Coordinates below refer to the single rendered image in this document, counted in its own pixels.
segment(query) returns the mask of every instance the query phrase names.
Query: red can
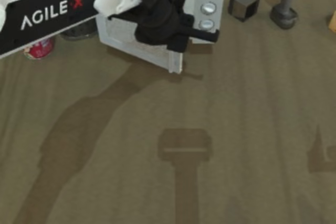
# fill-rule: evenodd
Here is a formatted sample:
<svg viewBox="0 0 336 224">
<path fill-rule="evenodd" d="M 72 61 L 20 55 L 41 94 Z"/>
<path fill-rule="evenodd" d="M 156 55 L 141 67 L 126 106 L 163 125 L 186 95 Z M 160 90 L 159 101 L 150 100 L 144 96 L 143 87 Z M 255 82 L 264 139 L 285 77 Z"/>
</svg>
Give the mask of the red can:
<svg viewBox="0 0 336 224">
<path fill-rule="evenodd" d="M 40 60 L 48 55 L 54 50 L 55 47 L 55 37 L 44 39 L 38 43 L 33 44 L 30 47 L 27 47 L 24 50 L 24 54 L 28 59 L 31 60 Z"/>
</svg>

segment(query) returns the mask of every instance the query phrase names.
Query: red x letter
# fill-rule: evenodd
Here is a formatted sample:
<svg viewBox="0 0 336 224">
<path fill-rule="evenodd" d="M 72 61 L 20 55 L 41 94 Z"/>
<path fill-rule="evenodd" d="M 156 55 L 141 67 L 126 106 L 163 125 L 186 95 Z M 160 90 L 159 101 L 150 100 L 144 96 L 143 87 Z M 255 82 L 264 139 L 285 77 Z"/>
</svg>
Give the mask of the red x letter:
<svg viewBox="0 0 336 224">
<path fill-rule="evenodd" d="M 74 0 L 75 1 L 75 5 L 73 6 L 73 9 L 77 9 L 77 7 L 79 6 L 83 6 L 82 4 L 82 0 Z"/>
</svg>

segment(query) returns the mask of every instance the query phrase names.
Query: yellow object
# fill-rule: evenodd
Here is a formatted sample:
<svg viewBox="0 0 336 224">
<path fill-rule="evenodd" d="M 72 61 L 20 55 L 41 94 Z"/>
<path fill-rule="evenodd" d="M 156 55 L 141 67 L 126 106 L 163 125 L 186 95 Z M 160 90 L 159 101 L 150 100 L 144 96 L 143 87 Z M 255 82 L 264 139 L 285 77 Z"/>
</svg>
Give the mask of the yellow object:
<svg viewBox="0 0 336 224">
<path fill-rule="evenodd" d="M 336 12 L 334 12 L 334 15 L 330 20 L 329 29 L 336 33 Z"/>
</svg>

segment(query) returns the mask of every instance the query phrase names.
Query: gray knob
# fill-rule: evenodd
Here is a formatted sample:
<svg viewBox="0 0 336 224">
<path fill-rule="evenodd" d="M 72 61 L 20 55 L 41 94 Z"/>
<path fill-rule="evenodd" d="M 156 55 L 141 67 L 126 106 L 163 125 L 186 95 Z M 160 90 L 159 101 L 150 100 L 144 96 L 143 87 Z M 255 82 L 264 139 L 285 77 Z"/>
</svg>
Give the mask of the gray knob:
<svg viewBox="0 0 336 224">
<path fill-rule="evenodd" d="M 199 26 L 200 26 L 199 28 L 203 31 L 210 31 L 211 29 L 215 27 L 215 22 L 213 22 L 210 19 L 207 19 L 207 20 L 201 21 Z"/>
<path fill-rule="evenodd" d="M 217 6 L 214 3 L 206 3 L 202 5 L 201 12 L 205 15 L 211 15 L 214 14 L 217 10 Z"/>
</svg>

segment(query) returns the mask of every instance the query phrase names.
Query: logo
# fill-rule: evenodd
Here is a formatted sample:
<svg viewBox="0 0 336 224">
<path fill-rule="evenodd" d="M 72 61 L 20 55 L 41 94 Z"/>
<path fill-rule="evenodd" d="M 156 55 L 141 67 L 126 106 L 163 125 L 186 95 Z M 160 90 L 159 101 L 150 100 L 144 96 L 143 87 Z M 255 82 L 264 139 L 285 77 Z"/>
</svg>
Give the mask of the logo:
<svg viewBox="0 0 336 224">
<path fill-rule="evenodd" d="M 73 0 L 70 2 L 70 6 L 73 10 L 76 10 L 79 7 L 83 6 L 83 0 Z M 21 31 L 24 31 L 27 27 L 33 27 L 34 25 L 41 24 L 45 21 L 55 19 L 61 15 L 68 13 L 68 1 L 64 0 L 59 3 L 59 5 L 50 5 L 44 9 L 37 10 L 33 13 L 31 17 L 27 15 L 24 16 L 24 19 L 21 24 Z"/>
</svg>

